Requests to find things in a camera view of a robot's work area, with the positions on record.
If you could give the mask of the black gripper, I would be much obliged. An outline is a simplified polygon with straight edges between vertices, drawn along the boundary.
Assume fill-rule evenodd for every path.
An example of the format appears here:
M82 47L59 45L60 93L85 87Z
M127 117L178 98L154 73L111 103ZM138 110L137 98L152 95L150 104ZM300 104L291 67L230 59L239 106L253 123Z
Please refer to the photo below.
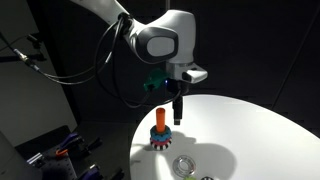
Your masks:
M183 112L183 101L176 100L178 97L183 96L189 92L189 84L184 81L178 81L168 78L165 81L166 89L169 93L173 95L171 98L173 102L173 118L174 124L179 125L182 119Z

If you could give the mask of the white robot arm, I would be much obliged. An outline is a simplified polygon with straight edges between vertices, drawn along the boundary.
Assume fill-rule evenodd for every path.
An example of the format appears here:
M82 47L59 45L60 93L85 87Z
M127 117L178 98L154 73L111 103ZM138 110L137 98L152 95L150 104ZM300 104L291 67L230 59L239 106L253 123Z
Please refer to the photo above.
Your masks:
M194 82L191 71L196 68L193 50L195 46L194 15L181 10L168 10L151 23L143 24L134 19L117 0L70 0L91 11L114 31L113 43L124 39L131 51L142 62L150 65L164 62L166 69L158 70L151 83L146 85L146 94L140 101L130 101L117 92L115 97L130 108L145 106L153 89L162 82L174 94L173 119L181 123L183 94Z

